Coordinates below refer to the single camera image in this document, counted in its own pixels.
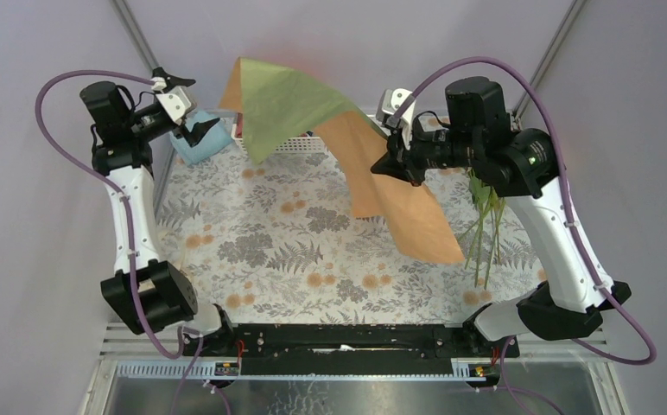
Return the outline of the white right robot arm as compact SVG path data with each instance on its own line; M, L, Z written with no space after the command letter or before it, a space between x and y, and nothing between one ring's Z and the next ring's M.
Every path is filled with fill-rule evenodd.
M546 341L590 336L602 312L625 302L631 291L603 271L590 275L598 260L588 243L575 241L577 215L562 200L549 134L513 129L501 85L486 77L450 83L445 98L448 123L426 131L410 91L384 91L377 120L390 135L372 173L419 186L430 169L470 169L518 217L547 273L532 292L483 306L464 327L490 342L526 333Z

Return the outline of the green and orange wrapping paper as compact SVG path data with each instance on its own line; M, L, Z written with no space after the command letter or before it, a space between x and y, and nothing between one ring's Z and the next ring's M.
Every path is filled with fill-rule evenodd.
M413 187L370 171L386 153L385 135L339 91L294 68L239 57L219 108L241 114L243 143L254 163L287 140L314 132L343 170L354 217L383 217L398 251L413 259L437 264L464 260L427 186Z

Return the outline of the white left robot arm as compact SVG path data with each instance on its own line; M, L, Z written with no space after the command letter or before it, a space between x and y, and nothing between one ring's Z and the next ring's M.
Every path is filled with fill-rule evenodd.
M150 143L170 133L195 147L220 125L219 118L191 121L197 106L188 91L193 79L156 67L151 81L154 98L143 108L111 81L80 93L100 140L92 148L92 168L105 180L116 235L114 275L101 282L101 292L136 335L190 321L198 310L189 280L160 251Z

